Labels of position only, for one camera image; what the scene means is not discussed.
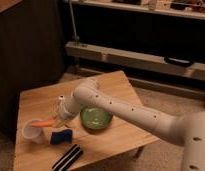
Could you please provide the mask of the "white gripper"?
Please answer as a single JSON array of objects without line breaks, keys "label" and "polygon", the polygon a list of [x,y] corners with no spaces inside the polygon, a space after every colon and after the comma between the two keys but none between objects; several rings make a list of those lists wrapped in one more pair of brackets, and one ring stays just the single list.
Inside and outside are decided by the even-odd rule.
[{"label": "white gripper", "polygon": [[71,120],[71,115],[64,104],[60,105],[54,114],[54,128],[60,128]]}]

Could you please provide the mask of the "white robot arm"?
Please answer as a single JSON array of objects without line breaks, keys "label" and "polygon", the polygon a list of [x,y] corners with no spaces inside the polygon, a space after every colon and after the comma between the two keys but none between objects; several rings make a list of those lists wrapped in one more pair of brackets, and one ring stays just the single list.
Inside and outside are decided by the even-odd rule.
[{"label": "white robot arm", "polygon": [[53,126],[73,120],[84,107],[102,109],[166,142],[183,146],[180,171],[205,171],[205,111],[173,116],[136,106],[106,95],[96,79],[86,78],[69,96],[60,96]]}]

